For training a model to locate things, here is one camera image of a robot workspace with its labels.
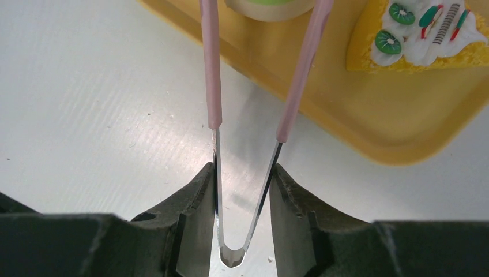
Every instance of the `metal tongs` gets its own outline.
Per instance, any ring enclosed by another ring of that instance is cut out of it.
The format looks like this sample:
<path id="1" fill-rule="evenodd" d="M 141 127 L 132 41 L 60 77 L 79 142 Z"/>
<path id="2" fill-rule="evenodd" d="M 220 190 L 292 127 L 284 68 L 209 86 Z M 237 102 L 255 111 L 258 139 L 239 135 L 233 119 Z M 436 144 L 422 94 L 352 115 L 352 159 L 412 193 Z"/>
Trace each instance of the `metal tongs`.
<path id="1" fill-rule="evenodd" d="M 200 0 L 202 18 L 202 40 L 204 43 L 205 62 L 205 89 L 207 98 L 207 112 L 209 128 L 212 130 L 213 154 L 215 164 L 215 214 L 217 223 L 217 239 L 221 261 L 228 267 L 239 266 L 250 246 L 251 238 L 255 232 L 258 218 L 263 209 L 266 194 L 272 179 L 272 168 L 279 158 L 282 144 L 287 138 L 296 118 L 300 99 L 304 92 L 307 76 L 313 64 L 313 59 L 321 36 L 328 20 L 329 13 L 333 7 L 333 0 L 316 0 L 309 25 L 302 43 L 299 60 L 295 68 L 291 86 L 288 91 L 285 110 L 282 113 L 279 127 L 277 128 L 277 143 L 273 150 L 272 160 L 268 166 L 260 197 L 255 209 L 251 226 L 243 246 L 237 250 L 230 249 L 224 242 L 223 226 L 223 197 L 221 177 L 221 156 L 219 141 L 219 126 L 223 122 L 221 105 L 221 77 L 219 67 L 219 18 L 217 12 L 217 0 Z"/>

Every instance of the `white table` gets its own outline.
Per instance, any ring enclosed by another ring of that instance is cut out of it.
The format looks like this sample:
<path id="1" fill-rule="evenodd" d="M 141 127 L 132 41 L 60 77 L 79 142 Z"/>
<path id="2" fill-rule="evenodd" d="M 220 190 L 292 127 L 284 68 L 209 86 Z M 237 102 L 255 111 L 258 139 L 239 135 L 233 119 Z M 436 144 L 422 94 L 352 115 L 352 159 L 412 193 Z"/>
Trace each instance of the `white table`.
<path id="1" fill-rule="evenodd" d="M 246 236 L 283 103 L 222 64 L 227 243 Z M 363 220 L 489 220 L 489 109 L 440 154 L 379 166 L 299 116 L 279 162 Z M 0 2 L 0 191 L 40 212 L 130 219 L 211 161 L 201 48 L 133 0 Z M 266 205 L 245 263 L 275 276 Z"/>

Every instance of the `toy cake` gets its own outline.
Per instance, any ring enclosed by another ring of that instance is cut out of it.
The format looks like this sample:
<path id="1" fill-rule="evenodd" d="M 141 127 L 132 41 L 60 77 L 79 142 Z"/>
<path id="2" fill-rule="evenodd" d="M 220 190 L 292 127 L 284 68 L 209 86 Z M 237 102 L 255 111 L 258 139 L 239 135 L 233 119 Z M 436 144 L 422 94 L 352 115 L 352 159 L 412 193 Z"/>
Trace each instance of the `toy cake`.
<path id="1" fill-rule="evenodd" d="M 369 0 L 347 69 L 422 71 L 489 66 L 489 26 L 464 0 Z"/>

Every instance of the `pink tong handle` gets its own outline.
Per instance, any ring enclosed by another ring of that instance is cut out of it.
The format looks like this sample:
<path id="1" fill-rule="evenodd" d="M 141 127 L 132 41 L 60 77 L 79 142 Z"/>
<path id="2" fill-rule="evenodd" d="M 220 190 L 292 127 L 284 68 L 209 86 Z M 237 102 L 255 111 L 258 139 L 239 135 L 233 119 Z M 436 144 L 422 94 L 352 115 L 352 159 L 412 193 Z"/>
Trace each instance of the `pink tong handle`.
<path id="1" fill-rule="evenodd" d="M 219 65 L 219 16 L 217 0 L 200 0 L 202 41 L 204 43 L 205 91 L 209 128 L 223 123 L 221 70 Z"/>
<path id="2" fill-rule="evenodd" d="M 277 128 L 277 141 L 285 143 L 288 139 L 292 126 L 294 125 L 299 110 L 300 99 L 306 86 L 307 76 L 313 64 L 314 56 L 321 41 L 321 36 L 333 7 L 334 0 L 316 0 L 306 35 L 300 49 L 294 76 L 282 113 L 279 127 Z"/>

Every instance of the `roll of tape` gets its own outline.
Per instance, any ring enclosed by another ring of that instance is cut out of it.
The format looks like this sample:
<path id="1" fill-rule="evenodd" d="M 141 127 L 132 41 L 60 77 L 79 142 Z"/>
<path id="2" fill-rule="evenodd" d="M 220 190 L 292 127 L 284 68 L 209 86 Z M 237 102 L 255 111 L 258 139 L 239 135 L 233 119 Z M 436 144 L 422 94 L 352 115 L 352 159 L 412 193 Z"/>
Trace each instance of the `roll of tape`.
<path id="1" fill-rule="evenodd" d="M 255 20 L 275 22 L 297 17 L 314 6 L 314 0 L 225 0 L 234 11 Z"/>

